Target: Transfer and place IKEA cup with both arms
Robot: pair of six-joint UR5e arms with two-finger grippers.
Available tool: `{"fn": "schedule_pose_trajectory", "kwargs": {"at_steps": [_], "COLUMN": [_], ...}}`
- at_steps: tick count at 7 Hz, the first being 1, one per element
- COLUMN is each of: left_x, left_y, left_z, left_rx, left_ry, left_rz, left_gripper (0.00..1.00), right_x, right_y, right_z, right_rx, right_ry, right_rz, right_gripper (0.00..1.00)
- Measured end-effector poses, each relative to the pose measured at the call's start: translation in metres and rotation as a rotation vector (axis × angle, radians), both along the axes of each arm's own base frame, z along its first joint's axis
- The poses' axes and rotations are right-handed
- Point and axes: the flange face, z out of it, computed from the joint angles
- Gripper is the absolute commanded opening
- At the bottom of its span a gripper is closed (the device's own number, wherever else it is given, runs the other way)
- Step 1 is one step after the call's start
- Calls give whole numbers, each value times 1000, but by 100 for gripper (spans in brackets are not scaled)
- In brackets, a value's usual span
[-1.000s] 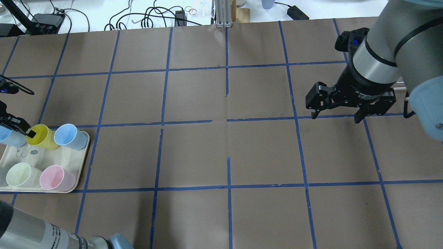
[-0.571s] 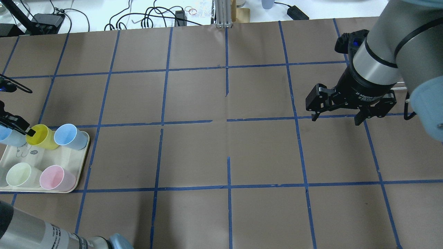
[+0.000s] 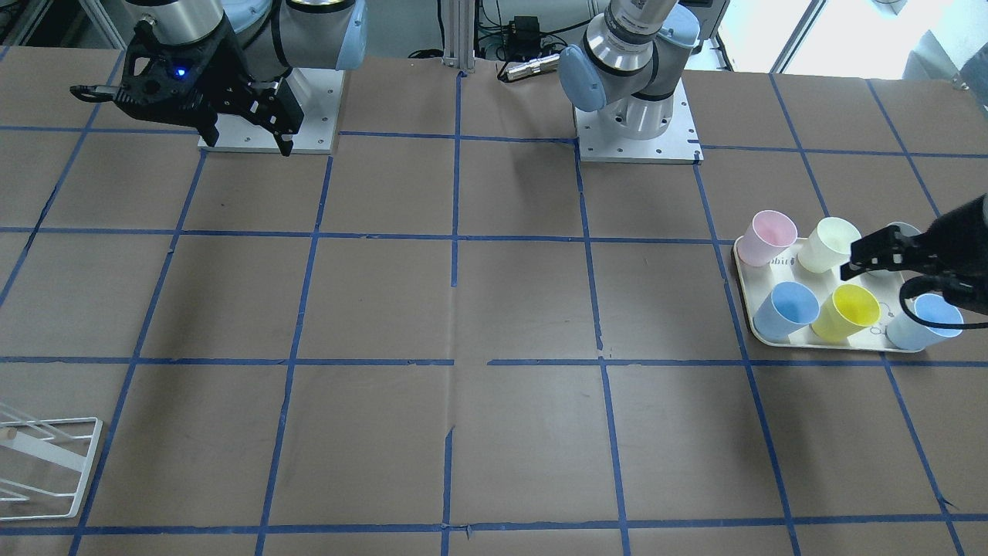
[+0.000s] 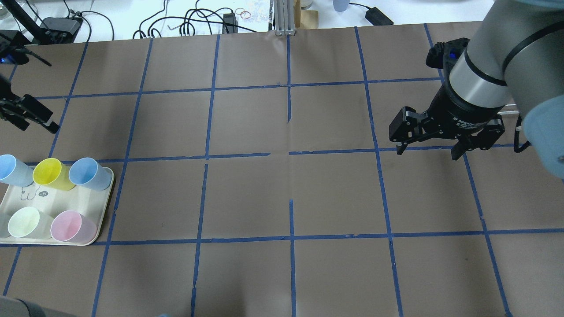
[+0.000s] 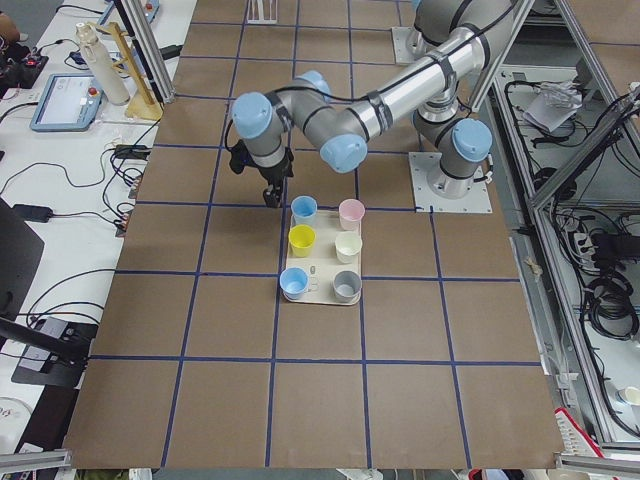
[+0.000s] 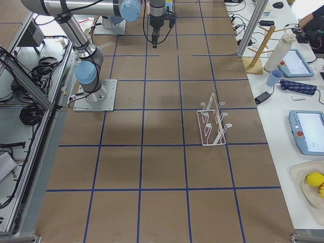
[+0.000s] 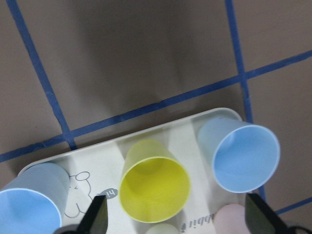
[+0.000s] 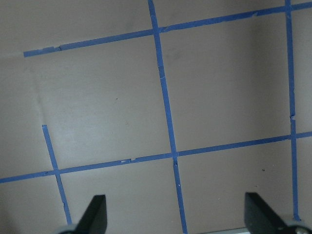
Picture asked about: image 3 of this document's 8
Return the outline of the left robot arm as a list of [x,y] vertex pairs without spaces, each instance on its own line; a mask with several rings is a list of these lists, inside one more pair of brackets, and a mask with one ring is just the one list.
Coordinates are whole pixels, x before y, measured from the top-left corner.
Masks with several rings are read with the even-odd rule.
[[[599,156],[656,162],[658,142],[676,124],[676,91],[701,26],[675,1],[611,1],[590,19],[582,41],[559,54],[561,86],[578,124],[589,124],[583,145]],[[875,271],[913,271],[899,288],[900,306],[920,317],[910,300],[939,292],[949,305],[986,313],[986,197],[940,215],[917,236],[900,228],[840,240],[843,281]]]

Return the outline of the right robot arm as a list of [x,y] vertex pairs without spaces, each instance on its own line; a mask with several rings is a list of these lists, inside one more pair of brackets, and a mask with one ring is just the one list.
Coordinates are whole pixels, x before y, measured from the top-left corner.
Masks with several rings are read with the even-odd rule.
[[135,120],[198,132],[209,147],[219,115],[272,135],[283,156],[310,118],[292,76],[356,70],[367,52],[364,1],[127,1],[134,17],[120,84],[72,93],[112,102]]

